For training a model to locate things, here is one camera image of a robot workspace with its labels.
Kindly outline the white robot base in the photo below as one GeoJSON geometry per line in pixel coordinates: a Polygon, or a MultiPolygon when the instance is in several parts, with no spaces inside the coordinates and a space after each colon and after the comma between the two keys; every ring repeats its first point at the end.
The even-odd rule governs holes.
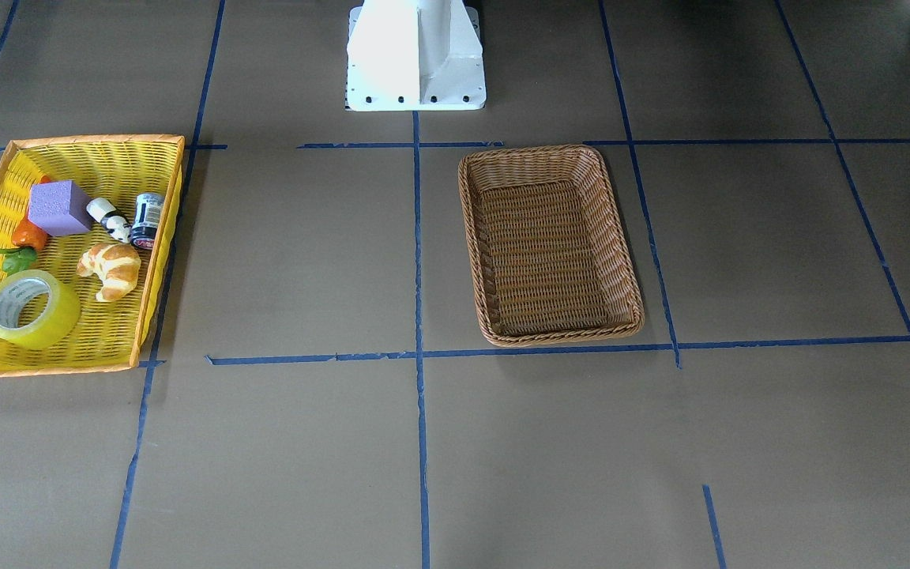
{"type": "Polygon", "coordinates": [[[487,103],[479,1],[365,1],[349,12],[350,111],[477,111],[487,103]]]}

